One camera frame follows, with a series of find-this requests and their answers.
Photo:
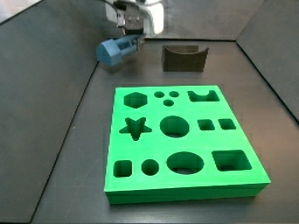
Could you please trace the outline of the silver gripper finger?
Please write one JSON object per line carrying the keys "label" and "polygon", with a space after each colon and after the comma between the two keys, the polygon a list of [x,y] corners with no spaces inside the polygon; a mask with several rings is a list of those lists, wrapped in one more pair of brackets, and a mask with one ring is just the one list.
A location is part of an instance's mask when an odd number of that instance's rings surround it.
{"label": "silver gripper finger", "polygon": [[146,35],[139,35],[134,40],[136,47],[140,47],[144,42],[146,42]]}

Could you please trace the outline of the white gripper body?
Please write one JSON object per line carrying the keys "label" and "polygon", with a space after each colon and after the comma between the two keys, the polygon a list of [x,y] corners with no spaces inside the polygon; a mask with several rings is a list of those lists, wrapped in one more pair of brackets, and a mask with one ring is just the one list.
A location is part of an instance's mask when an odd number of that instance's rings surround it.
{"label": "white gripper body", "polygon": [[163,0],[104,0],[107,20],[126,35],[155,36],[164,31]]}

